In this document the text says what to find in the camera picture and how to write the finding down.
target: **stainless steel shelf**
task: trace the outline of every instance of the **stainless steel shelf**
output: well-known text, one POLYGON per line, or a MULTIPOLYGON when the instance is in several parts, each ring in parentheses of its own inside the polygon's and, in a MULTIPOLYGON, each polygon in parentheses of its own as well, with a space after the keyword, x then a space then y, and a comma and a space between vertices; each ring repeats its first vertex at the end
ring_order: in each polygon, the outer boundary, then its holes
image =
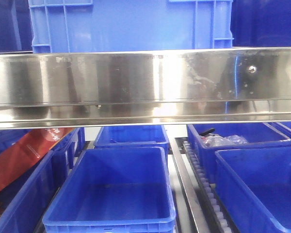
POLYGON ((291 120, 291 48, 0 54, 0 128, 291 120))

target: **plastic bag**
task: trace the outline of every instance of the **plastic bag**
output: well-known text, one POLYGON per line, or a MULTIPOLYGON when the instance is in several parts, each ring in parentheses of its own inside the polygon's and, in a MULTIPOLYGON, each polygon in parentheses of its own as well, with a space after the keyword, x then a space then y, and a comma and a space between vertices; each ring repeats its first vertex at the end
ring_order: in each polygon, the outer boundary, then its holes
POLYGON ((248 143, 248 141, 243 136, 232 135, 222 137, 218 134, 209 134, 207 137, 203 137, 203 142, 206 147, 219 147, 248 143))
POLYGON ((227 136, 225 137, 227 140, 233 142, 236 145, 240 145, 240 144, 246 144, 248 143, 247 139, 245 139, 243 136, 239 136, 239 135, 232 135, 232 136, 227 136))

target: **bolt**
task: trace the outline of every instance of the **bolt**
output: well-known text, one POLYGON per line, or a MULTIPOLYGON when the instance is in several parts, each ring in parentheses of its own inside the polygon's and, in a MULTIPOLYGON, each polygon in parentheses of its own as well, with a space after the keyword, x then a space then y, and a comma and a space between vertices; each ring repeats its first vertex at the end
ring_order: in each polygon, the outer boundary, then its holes
POLYGON ((249 71, 251 74, 254 74, 254 73, 257 71, 257 67, 255 67, 255 66, 249 66, 249 67, 248 67, 248 71, 249 71))

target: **black handle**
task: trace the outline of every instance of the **black handle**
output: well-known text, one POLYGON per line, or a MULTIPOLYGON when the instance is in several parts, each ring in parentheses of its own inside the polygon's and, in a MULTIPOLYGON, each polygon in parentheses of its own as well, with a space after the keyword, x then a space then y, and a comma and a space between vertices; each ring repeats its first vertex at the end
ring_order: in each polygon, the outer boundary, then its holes
POLYGON ((200 135, 200 136, 206 136, 206 135, 208 135, 208 134, 210 134, 210 133, 213 133, 214 131, 215 131, 214 128, 210 128, 210 129, 208 129, 208 130, 206 130, 206 131, 203 131, 203 132, 200 133, 199 135, 200 135))

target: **red packaging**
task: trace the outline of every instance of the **red packaging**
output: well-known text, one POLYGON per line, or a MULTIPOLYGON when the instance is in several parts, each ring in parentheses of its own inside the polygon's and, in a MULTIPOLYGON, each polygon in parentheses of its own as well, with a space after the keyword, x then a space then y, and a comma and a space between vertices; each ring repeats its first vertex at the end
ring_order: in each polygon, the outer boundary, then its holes
POLYGON ((35 129, 0 154, 0 191, 34 166, 74 128, 35 129))

